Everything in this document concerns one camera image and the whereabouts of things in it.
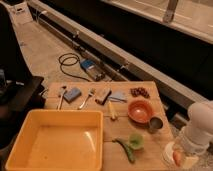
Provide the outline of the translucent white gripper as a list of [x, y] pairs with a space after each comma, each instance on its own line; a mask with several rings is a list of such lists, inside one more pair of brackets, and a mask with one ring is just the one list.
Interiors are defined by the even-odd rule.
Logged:
[[183, 164], [179, 168], [182, 169], [192, 168], [199, 160], [197, 150], [200, 148], [200, 146], [189, 140], [183, 134], [179, 134], [175, 138], [174, 143], [176, 144], [177, 147], [182, 148], [185, 154]]

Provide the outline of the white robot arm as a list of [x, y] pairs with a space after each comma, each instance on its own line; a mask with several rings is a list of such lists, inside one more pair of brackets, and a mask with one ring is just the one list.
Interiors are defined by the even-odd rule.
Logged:
[[189, 122], [181, 128], [172, 147], [176, 166], [189, 169], [213, 140], [213, 101], [196, 102], [189, 106]]

